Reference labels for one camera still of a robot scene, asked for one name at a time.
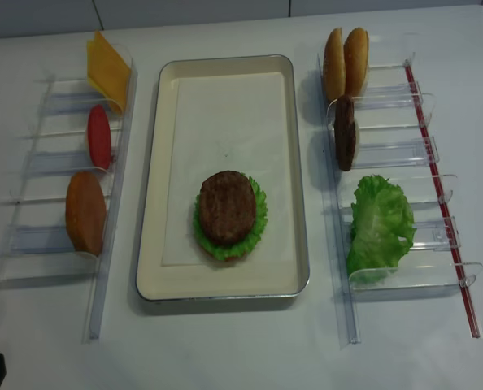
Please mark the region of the yellow cheese slices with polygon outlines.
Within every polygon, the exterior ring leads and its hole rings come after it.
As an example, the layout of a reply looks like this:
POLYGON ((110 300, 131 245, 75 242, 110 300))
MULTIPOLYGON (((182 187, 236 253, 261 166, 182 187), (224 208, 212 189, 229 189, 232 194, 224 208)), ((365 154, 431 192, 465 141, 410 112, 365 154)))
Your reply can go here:
POLYGON ((117 115, 123 115, 131 67, 99 31, 95 31, 94 38, 87 41, 86 53, 89 84, 111 100, 111 109, 117 115))

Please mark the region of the white paper tray liner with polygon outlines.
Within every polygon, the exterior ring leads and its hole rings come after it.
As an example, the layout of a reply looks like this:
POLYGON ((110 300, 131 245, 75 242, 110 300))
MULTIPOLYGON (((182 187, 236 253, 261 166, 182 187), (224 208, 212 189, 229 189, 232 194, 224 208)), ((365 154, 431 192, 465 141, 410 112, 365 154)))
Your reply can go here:
POLYGON ((198 265, 194 201, 219 171, 255 179, 267 195, 268 225, 252 254, 264 263, 293 258, 294 217, 284 77, 278 72, 180 81, 163 264, 198 265))

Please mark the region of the red tomato slice in rack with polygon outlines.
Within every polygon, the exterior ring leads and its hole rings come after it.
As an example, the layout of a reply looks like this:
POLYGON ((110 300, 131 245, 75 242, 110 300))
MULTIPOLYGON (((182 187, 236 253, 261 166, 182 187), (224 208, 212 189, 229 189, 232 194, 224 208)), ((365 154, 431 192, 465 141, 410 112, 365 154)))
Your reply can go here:
POLYGON ((107 170, 111 165, 111 128, 104 107, 90 110, 86 128, 87 147, 94 166, 107 170))

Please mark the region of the right clear acrylic rack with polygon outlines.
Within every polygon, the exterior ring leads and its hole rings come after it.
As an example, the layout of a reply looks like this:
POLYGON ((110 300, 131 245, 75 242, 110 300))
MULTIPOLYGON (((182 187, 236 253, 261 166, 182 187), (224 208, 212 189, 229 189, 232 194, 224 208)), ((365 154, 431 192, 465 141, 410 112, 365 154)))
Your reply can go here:
POLYGON ((481 273, 467 262, 451 205, 458 180, 439 171, 436 141, 429 131, 436 99, 423 91, 413 72, 412 52, 370 58, 368 86, 355 99, 361 131, 354 166, 341 171, 336 160, 335 106, 320 101, 328 188, 323 192, 325 222, 333 233, 330 257, 337 326, 342 345, 360 342, 357 305, 365 301, 404 301, 462 297, 473 337, 481 336, 470 288, 481 273), (401 187, 414 214, 416 234, 408 255, 395 267, 372 267, 350 273, 351 204, 365 176, 379 175, 401 187))

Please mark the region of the cream metal baking tray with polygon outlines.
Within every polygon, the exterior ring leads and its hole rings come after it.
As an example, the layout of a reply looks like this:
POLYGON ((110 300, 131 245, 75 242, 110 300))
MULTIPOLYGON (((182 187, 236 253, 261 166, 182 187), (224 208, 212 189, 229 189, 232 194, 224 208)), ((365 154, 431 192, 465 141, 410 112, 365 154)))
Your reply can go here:
POLYGON ((148 301, 293 297, 307 285, 310 264, 302 190, 302 168, 294 90, 294 68, 283 55, 173 61, 159 73, 146 201, 142 217, 136 286, 148 301), (229 262, 198 265, 163 264, 168 220, 172 148, 180 81, 184 78, 283 75, 289 133, 289 169, 295 253, 285 262, 264 263, 252 252, 229 262))

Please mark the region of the green lettuce on bun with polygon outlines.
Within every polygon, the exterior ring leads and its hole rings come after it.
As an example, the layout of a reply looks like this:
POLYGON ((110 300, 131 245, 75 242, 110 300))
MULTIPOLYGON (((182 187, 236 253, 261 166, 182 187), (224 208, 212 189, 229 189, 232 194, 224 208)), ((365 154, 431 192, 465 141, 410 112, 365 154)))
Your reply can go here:
POLYGON ((250 252, 252 252, 255 249, 255 246, 261 241, 262 235, 263 235, 265 228, 267 226, 267 223, 268 223, 267 195, 261 189, 260 185, 257 183, 257 181, 253 177, 245 175, 245 174, 243 174, 243 175, 246 176, 249 179, 250 184, 251 184, 251 186, 252 186, 252 188, 255 192, 255 203, 256 203, 255 224, 253 225, 249 234, 244 239, 242 239, 241 241, 237 242, 234 245, 222 246, 222 245, 214 244, 211 240, 209 240, 205 236, 205 233, 202 230, 202 228, 200 227, 200 223, 198 221, 198 195, 199 195, 198 194, 196 196, 196 199, 195 199, 195 202, 194 202, 193 228, 194 228, 194 238, 201 248, 211 248, 211 247, 227 247, 227 248, 229 248, 229 247, 234 247, 234 248, 237 248, 237 249, 246 249, 248 251, 247 254, 249 254, 250 252))

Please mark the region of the left top bun in rack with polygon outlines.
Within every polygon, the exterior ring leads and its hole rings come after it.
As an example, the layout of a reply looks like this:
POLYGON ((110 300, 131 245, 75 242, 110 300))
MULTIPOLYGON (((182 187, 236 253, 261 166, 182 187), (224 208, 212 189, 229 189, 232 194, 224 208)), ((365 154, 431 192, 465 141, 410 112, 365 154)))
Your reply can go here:
POLYGON ((345 93, 346 65, 342 41, 342 29, 335 28, 329 35, 324 48, 324 89, 328 102, 345 93))

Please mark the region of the right top bun in rack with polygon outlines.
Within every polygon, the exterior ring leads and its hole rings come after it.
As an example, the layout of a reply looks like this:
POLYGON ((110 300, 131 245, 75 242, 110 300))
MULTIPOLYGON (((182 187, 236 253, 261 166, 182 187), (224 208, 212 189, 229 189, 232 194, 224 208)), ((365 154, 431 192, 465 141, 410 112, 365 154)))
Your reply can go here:
POLYGON ((353 29, 344 46, 346 65, 346 94, 356 97, 362 93, 368 74, 369 37, 361 27, 353 29))

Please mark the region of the brown bun in left rack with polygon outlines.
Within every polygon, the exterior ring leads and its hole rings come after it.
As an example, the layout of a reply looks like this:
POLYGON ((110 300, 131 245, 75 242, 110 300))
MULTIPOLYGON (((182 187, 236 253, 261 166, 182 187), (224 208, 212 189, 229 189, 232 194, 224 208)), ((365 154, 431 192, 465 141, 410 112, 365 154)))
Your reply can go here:
POLYGON ((99 256, 107 216, 98 178, 90 171, 78 171, 67 188, 65 222, 76 251, 99 256))

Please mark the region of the clear acrylic rack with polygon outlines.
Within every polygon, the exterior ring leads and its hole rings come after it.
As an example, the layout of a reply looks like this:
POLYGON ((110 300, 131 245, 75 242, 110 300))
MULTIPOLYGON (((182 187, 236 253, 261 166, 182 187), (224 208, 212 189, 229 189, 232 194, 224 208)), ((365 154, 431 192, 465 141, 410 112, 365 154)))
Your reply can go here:
POLYGON ((83 43, 26 50, 0 63, 0 289, 10 285, 90 282, 85 337, 96 339, 124 182, 137 73, 128 80, 123 115, 87 80, 83 43), (111 165, 93 165, 87 147, 90 110, 104 107, 111 128, 111 165), (90 171, 107 216, 99 256, 76 251, 66 229, 70 180, 90 171))
POLYGON ((470 288, 481 273, 467 262, 451 205, 458 180, 439 171, 436 141, 429 131, 436 99, 423 91, 413 72, 412 52, 370 58, 368 86, 355 99, 361 131, 354 166, 341 171, 336 160, 335 106, 320 101, 328 188, 323 192, 325 222, 333 233, 330 257, 337 326, 342 345, 360 342, 357 305, 365 301, 404 301, 462 297, 473 337, 481 336, 470 288), (365 176, 379 175, 401 187, 414 214, 416 234, 408 255, 395 267, 372 267, 350 273, 351 204, 365 176))

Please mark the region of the left clear acrylic rack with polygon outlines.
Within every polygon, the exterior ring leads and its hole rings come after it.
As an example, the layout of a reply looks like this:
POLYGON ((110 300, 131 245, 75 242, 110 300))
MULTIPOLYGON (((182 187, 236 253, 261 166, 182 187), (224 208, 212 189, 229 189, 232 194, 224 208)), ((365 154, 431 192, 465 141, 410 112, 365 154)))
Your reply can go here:
POLYGON ((123 115, 87 80, 83 43, 26 50, 0 63, 0 289, 10 285, 90 282, 85 337, 96 339, 124 182, 137 73, 128 80, 123 115), (93 165, 87 147, 90 110, 104 107, 111 128, 111 165, 93 165), (99 256, 76 251, 66 229, 70 180, 90 171, 107 216, 99 256))

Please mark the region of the loose green lettuce leaf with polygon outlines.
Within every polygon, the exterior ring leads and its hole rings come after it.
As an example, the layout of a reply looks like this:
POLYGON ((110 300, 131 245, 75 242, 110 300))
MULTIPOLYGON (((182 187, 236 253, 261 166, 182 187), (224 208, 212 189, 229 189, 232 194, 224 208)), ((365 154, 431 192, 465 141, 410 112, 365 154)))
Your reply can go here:
POLYGON ((413 246, 414 215, 402 188, 381 175, 359 181, 351 209, 347 273, 361 284, 374 284, 395 271, 413 246))

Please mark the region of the brown meat patty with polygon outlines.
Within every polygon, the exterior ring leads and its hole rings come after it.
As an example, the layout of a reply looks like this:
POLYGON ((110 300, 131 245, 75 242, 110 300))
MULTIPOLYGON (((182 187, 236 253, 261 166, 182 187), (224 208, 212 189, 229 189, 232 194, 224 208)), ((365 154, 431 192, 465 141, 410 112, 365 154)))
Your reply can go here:
POLYGON ((354 103, 348 95, 341 95, 336 101, 333 128, 338 166, 342 171, 349 171, 355 156, 357 136, 354 103))
POLYGON ((216 245, 230 246, 244 239, 255 224, 255 192, 238 171, 221 171, 207 178, 198 195, 198 221, 216 245))

